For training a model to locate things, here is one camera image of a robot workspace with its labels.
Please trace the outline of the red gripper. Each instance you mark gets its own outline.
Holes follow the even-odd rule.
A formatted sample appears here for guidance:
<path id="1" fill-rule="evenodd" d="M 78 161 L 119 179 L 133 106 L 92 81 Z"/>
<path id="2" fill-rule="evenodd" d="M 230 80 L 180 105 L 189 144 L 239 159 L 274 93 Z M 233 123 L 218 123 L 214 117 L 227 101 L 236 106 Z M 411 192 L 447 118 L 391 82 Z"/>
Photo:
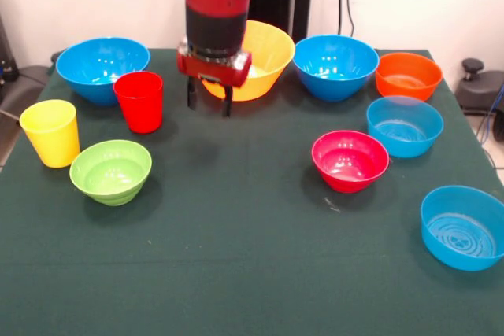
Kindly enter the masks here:
<path id="1" fill-rule="evenodd" d="M 195 78 L 218 83 L 224 87 L 223 112 L 224 117 L 230 117 L 232 111 L 233 88 L 241 87 L 248 76 L 252 64 L 250 52 L 240 50 L 232 57 L 224 59 L 209 59 L 198 57 L 187 46 L 179 46 L 176 50 L 178 69 L 187 78 L 187 106 L 196 109 L 197 93 Z"/>

